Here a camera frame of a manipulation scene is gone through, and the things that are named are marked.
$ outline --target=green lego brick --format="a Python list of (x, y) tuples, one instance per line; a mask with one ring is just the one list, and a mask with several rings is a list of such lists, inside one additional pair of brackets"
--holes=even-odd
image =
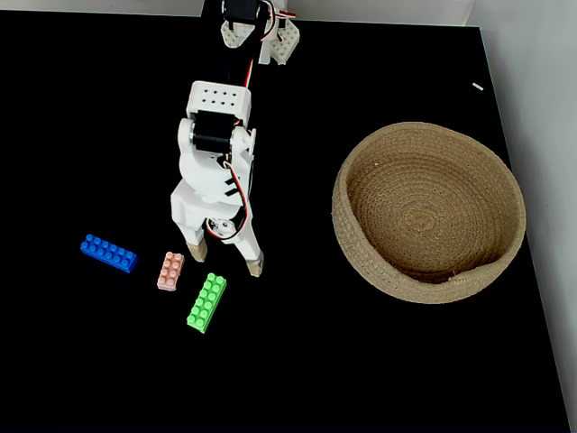
[(226, 289), (226, 280), (209, 273), (195, 300), (195, 306), (188, 315), (187, 324), (204, 334), (223, 296), (224, 289)]

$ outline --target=pink lego brick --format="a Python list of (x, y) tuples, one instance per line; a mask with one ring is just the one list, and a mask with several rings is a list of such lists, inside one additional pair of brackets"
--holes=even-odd
[(184, 255), (166, 253), (164, 263), (162, 264), (162, 271), (157, 282), (157, 287), (161, 290), (174, 291), (177, 289), (177, 280), (179, 279), (180, 271), (182, 271), (182, 264), (184, 263)]

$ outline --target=blue lego brick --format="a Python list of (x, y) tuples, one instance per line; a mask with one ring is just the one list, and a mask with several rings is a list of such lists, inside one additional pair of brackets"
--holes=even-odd
[(92, 235), (87, 235), (87, 238), (80, 246), (80, 251), (125, 272), (130, 272), (138, 260), (135, 253), (126, 251)]

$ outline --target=woven basket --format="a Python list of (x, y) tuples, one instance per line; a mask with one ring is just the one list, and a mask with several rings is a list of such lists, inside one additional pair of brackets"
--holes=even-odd
[(490, 285), (526, 227), (521, 190), (503, 161), (433, 124), (386, 126), (341, 167), (336, 238), (353, 268), (399, 299), (442, 304)]

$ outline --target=black mat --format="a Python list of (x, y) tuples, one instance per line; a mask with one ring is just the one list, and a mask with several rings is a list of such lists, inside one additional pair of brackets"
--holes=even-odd
[[(211, 43), (199, 19), (2, 12), (0, 24), (0, 113), (22, 137), (4, 146), (3, 181), (17, 182), (5, 199), (35, 196), (19, 222), (58, 237), (45, 257), (57, 270), (40, 276), (58, 287), (30, 290), (30, 405), (8, 425), (568, 429), (527, 242), (480, 294), (427, 306), (374, 289), (334, 237), (336, 173), (386, 124), (439, 124), (508, 164), (478, 29), (297, 22), (301, 43), (286, 67), (259, 67), (252, 101), (254, 279), (212, 238), (195, 263), (170, 217), (179, 121)], [(87, 233), (137, 253), (134, 271), (83, 255)], [(173, 293), (156, 288), (167, 251), (187, 260)], [(209, 272), (228, 287), (201, 335), (186, 317)], [(227, 365), (214, 376), (211, 356)], [(210, 398), (196, 388), (229, 374)]]

